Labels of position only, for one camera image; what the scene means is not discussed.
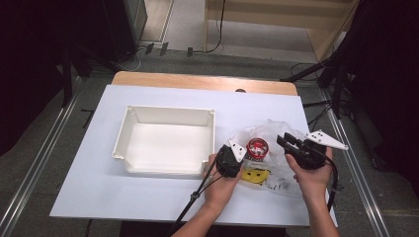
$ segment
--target human hand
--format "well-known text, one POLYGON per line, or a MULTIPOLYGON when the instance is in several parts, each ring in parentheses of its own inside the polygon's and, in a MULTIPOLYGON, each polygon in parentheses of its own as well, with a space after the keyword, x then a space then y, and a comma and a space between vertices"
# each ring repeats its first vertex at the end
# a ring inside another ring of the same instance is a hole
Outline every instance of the human hand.
MULTIPOLYGON (((332 159, 332 148, 327 147, 326 156, 332 159)), ((305 170, 298 166, 291 154, 286 154, 286 159, 295 172, 294 178, 301 188, 304 200, 309 202, 324 201, 332 167, 325 165, 317 170, 305 170)))
MULTIPOLYGON (((209 156, 209 164, 212 164, 213 160, 215 159, 216 154, 212 154, 209 156)), ((237 185, 238 181, 241 179, 242 169, 237 174, 236 178, 225 178, 222 177, 219 172, 215 169, 211 170, 211 181, 215 181, 213 184, 208 186, 205 190, 205 197, 206 201, 204 205, 209 207, 210 209, 216 211, 217 214, 220 214, 224 207, 228 204, 233 194, 234 188, 237 185)))

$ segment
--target red lid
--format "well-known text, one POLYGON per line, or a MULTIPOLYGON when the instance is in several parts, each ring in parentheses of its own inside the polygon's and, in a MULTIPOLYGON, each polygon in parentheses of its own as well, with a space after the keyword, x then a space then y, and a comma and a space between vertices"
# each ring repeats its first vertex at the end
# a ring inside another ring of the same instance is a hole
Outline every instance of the red lid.
POLYGON ((249 152, 252 160, 262 161, 263 158, 268 154, 269 147, 268 143, 262 138, 253 138, 246 145, 247 151, 249 152))

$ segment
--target plastic bag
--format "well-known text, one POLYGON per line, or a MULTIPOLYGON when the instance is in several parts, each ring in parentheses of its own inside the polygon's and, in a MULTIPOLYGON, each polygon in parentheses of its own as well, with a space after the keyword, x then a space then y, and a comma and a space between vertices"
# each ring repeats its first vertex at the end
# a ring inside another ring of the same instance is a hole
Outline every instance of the plastic bag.
POLYGON ((268 143, 269 151, 262 161, 245 160, 243 162, 243 180, 257 183, 254 185, 260 185, 281 196, 300 198, 301 190, 293 178, 294 172, 287 163, 284 148, 277 143, 278 135, 284 136, 285 132, 304 140, 304 134, 300 131, 292 129, 284 121, 273 120, 242 130, 230 139, 243 147, 256 137, 268 143))

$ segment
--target forearm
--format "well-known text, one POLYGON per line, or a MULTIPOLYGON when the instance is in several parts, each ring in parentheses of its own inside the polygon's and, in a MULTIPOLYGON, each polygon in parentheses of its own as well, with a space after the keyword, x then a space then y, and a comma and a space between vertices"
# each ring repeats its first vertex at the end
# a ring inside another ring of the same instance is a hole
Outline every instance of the forearm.
POLYGON ((203 204, 194 217, 185 223, 173 236, 206 236, 220 214, 221 210, 203 204))
POLYGON ((327 209, 326 200, 321 199, 305 199, 308 209, 311 237, 319 236, 339 236, 339 232, 327 209))

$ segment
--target white tray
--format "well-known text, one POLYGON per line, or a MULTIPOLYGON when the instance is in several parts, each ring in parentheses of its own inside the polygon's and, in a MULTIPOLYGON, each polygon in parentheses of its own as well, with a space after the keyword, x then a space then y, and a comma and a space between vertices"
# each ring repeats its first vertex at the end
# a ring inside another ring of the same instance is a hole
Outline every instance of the white tray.
POLYGON ((199 177, 214 152, 214 110, 128 106, 113 157, 130 173, 199 177))

